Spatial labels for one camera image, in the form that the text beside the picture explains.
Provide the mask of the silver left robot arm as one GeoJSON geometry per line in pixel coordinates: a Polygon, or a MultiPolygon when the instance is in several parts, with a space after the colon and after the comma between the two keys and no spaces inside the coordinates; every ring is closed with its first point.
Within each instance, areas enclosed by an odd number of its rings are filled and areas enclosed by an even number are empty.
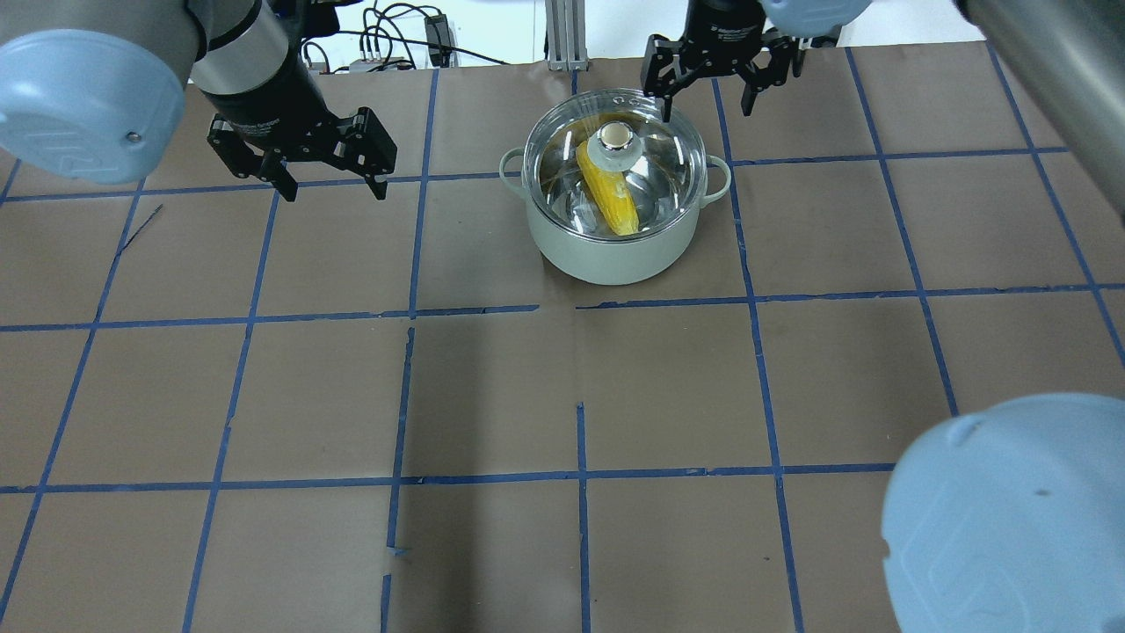
{"type": "Polygon", "coordinates": [[[294,201],[292,162],[362,177],[382,200],[397,147],[368,107],[330,111],[302,43],[340,31],[335,1],[4,1],[1,143],[54,175],[148,177],[184,117],[213,105],[207,144],[236,178],[294,201]]]}

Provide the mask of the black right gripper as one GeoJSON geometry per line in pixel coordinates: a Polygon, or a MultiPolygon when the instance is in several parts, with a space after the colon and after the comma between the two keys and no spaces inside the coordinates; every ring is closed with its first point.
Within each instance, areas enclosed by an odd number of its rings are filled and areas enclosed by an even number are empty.
{"type": "Polygon", "coordinates": [[[752,116],[757,96],[790,76],[800,76],[806,51],[801,40],[765,29],[759,1],[691,1],[684,39],[670,40],[652,33],[642,62],[642,92],[660,101],[660,120],[670,123],[672,101],[700,76],[742,76],[740,108],[752,116]],[[765,48],[768,61],[754,61],[765,48]]]}

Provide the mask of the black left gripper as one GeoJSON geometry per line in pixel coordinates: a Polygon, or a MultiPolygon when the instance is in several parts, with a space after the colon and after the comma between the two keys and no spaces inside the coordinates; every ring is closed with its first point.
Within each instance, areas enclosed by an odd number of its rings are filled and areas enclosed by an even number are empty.
{"type": "Polygon", "coordinates": [[[237,94],[212,94],[207,143],[230,173],[272,186],[294,204],[297,181],[287,162],[325,162],[362,177],[377,200],[388,195],[397,145],[374,109],[349,117],[330,111],[302,62],[284,62],[266,83],[237,94]]]}

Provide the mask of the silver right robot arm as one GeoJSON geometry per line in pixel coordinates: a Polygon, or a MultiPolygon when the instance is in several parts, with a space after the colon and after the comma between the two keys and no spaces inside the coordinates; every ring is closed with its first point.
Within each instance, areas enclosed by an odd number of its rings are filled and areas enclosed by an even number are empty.
{"type": "Polygon", "coordinates": [[[644,363],[704,464],[584,485],[600,629],[1120,632],[1122,160],[1079,98],[988,45],[828,53],[847,112],[739,132],[740,299],[676,296],[644,363]]]}

